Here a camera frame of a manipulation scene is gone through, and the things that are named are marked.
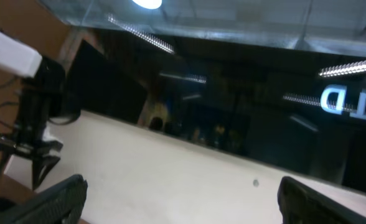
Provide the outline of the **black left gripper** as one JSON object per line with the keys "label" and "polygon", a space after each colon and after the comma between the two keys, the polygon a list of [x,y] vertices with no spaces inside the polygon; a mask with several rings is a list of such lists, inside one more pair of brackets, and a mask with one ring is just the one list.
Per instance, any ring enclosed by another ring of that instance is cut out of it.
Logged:
{"label": "black left gripper", "polygon": [[[60,111],[57,105],[62,95],[65,82],[65,70],[61,64],[48,57],[43,57],[38,70],[32,78],[21,80],[19,108],[14,122],[13,140],[17,147],[31,153],[42,152],[47,144],[43,140],[49,118]],[[0,175],[8,160],[14,154],[13,141],[0,138]],[[60,161],[57,156],[35,157],[32,160],[32,189],[37,189],[47,174]]]}

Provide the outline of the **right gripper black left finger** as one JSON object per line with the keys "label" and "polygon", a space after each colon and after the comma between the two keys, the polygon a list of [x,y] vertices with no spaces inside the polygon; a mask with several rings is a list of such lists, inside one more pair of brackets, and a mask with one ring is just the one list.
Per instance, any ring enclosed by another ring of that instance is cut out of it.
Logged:
{"label": "right gripper black left finger", "polygon": [[87,181],[75,174],[22,203],[0,197],[0,224],[78,223],[87,188]]}

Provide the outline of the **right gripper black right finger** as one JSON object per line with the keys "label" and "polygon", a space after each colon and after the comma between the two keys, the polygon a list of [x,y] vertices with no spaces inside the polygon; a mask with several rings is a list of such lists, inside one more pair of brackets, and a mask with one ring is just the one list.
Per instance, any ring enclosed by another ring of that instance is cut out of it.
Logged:
{"label": "right gripper black right finger", "polygon": [[366,217],[288,176],[281,179],[278,205],[283,224],[366,224]]}

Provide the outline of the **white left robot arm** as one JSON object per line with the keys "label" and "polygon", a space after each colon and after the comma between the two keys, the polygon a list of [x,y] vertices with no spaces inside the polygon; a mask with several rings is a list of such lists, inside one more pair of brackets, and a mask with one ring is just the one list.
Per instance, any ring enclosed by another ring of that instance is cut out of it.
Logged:
{"label": "white left robot arm", "polygon": [[11,133],[0,133],[0,174],[12,155],[32,162],[32,189],[37,189],[59,162],[51,150],[63,144],[44,137],[48,122],[62,113],[65,70],[55,60],[0,31],[0,70],[20,78],[19,101],[7,101],[0,108],[18,107]]}

